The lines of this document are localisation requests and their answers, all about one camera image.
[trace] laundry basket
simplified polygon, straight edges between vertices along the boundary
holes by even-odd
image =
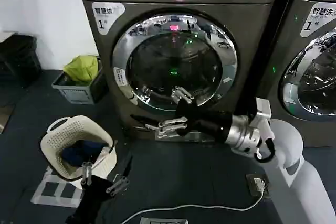
[[[47,134],[42,138],[40,147],[57,174],[81,189],[81,167],[71,166],[60,156],[65,148],[72,146],[78,140],[108,144],[92,166],[93,175],[107,178],[117,163],[113,139],[102,127],[86,116],[79,115],[56,120],[47,129]]]

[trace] washing machine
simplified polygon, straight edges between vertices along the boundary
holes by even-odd
[[[305,146],[336,145],[336,0],[291,0],[257,96]]]
[[[131,115],[171,119],[176,87],[234,111],[273,1],[83,0],[124,131],[155,139]]]

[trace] power cord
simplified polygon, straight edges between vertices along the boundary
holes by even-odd
[[[141,210],[141,211],[136,212],[135,214],[131,215],[129,218],[124,220],[121,224],[126,224],[131,219],[133,219],[134,217],[136,217],[140,214],[144,214],[145,212],[171,211],[171,210],[177,210],[177,209],[185,208],[185,207],[197,207],[197,208],[205,208],[205,209],[220,208],[220,209],[227,209],[227,210],[241,211],[241,212],[248,211],[248,210],[254,208],[263,199],[263,196],[264,196],[265,182],[260,178],[255,178],[254,182],[257,186],[257,190],[260,192],[260,197],[258,198],[258,200],[253,205],[251,205],[247,208],[235,208],[235,207],[225,207],[225,206],[203,206],[203,205],[196,205],[196,204],[187,204],[187,205],[181,205],[181,206],[177,206],[177,207],[167,207],[167,208],[152,208],[152,209],[145,209],[145,210]]]

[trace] yellow-green fabric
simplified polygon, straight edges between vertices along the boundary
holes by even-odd
[[[64,72],[72,81],[89,84],[98,74],[98,61],[96,56],[80,55],[64,66]]]

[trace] washing machine door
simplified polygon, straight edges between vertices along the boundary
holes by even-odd
[[[224,28],[195,15],[161,14],[126,30],[112,64],[116,84],[131,102],[150,111],[175,111],[176,86],[198,105],[223,97],[234,81],[237,55]]]
[[[311,121],[336,119],[336,29],[295,57],[280,89],[292,115]]]

